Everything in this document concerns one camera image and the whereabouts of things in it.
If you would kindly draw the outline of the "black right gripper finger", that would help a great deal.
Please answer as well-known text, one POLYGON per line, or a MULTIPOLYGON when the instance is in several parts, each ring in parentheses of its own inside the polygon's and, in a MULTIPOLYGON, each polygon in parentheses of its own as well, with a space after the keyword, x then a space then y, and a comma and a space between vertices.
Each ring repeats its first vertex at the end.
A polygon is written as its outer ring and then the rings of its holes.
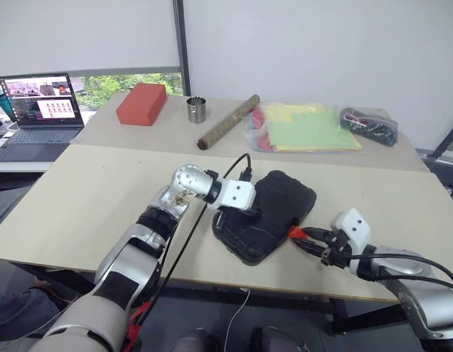
POLYGON ((328 250, 324 246, 318 245, 309 239, 296 238, 293 240, 293 243, 299 249, 315 257, 322 257, 323 255, 327 255, 328 253, 328 250))
POLYGON ((332 231, 316 227, 304 227, 302 231, 308 238, 313 239, 329 239, 334 236, 332 231))

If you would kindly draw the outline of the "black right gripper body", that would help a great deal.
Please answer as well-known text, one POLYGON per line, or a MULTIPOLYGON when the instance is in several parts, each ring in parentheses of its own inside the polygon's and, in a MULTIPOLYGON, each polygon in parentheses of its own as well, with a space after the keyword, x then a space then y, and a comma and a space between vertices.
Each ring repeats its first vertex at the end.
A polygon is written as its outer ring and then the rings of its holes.
POLYGON ((348 268, 352 249, 349 244, 349 237, 343 230, 338 232, 325 231, 323 242, 327 247, 321 254, 321 263, 326 266, 336 266, 338 268, 348 268))

